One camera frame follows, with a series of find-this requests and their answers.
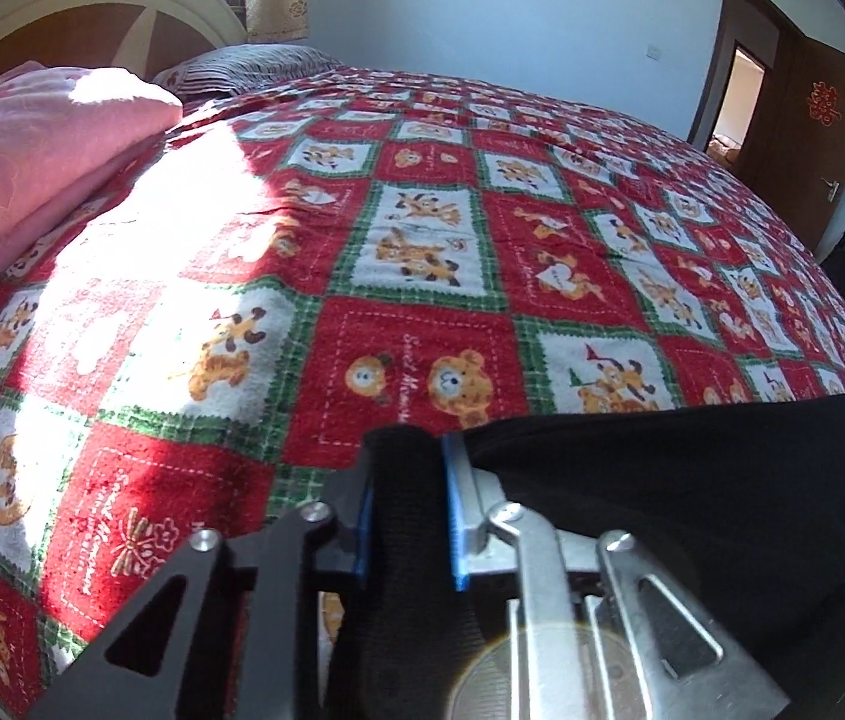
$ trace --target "doorway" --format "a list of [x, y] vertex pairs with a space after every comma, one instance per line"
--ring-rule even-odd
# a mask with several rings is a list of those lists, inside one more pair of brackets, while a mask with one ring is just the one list
[[765, 76], [765, 66], [737, 43], [726, 93], [718, 110], [712, 137], [705, 148], [706, 153], [728, 172], [735, 172], [735, 163], [744, 146]]
[[845, 185], [845, 53], [770, 0], [723, 0], [688, 140], [814, 250]]

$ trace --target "door handle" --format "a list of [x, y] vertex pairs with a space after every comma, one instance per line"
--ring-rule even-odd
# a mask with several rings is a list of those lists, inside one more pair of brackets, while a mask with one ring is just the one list
[[829, 202], [833, 202], [836, 199], [836, 193], [838, 192], [838, 188], [841, 186], [841, 184], [838, 183], [838, 181], [829, 181], [826, 178], [822, 180], [822, 183], [829, 188], [829, 194], [826, 199]]

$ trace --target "striped pillow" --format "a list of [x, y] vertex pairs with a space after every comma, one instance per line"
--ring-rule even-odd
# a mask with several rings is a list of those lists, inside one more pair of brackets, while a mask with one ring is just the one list
[[246, 44], [204, 53], [157, 74], [152, 83], [180, 100], [237, 97], [342, 67], [342, 62], [308, 46]]

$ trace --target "red paper-cut decoration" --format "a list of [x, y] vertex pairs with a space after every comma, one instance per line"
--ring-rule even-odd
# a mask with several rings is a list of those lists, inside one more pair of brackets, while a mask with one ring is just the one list
[[841, 119], [841, 113], [836, 110], [838, 104], [838, 92], [834, 86], [829, 86], [825, 81], [814, 83], [812, 95], [809, 95], [809, 116], [826, 127], [831, 127]]

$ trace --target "checkered blanket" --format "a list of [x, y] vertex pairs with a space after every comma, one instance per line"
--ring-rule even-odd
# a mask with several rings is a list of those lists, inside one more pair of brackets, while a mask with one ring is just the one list
[[0, 279], [0, 712], [373, 427], [843, 391], [843, 300], [654, 127], [370, 71], [210, 103]]

